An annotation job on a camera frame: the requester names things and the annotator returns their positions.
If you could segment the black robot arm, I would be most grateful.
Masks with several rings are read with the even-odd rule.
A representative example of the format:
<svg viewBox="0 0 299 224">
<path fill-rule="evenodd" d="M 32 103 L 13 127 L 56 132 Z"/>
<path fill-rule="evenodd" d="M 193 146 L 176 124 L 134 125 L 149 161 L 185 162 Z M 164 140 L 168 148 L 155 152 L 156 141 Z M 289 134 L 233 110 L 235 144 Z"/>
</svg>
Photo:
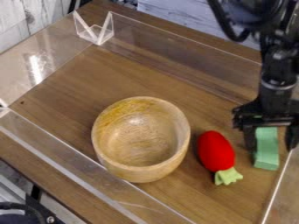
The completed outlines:
<svg viewBox="0 0 299 224">
<path fill-rule="evenodd" d="M 299 0 L 209 0 L 219 26 L 229 40 L 255 37 L 261 56 L 257 94 L 233 108 L 233 126 L 244 132 L 249 149 L 257 147 L 253 131 L 284 126 L 285 147 L 299 144 Z"/>
</svg>

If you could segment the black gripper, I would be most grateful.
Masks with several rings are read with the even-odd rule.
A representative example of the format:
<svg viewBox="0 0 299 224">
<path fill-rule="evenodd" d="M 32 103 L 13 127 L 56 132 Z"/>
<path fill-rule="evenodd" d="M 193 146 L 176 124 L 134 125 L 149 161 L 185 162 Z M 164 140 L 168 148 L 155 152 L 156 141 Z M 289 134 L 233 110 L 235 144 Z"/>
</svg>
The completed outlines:
<svg viewBox="0 0 299 224">
<path fill-rule="evenodd" d="M 248 151 L 257 146 L 256 128 L 288 126 L 299 119 L 299 100 L 292 98 L 295 84 L 285 86 L 260 82 L 253 101 L 232 109 L 232 126 L 243 130 L 244 144 Z M 285 129 L 285 148 L 291 151 L 299 144 L 299 126 Z"/>
</svg>

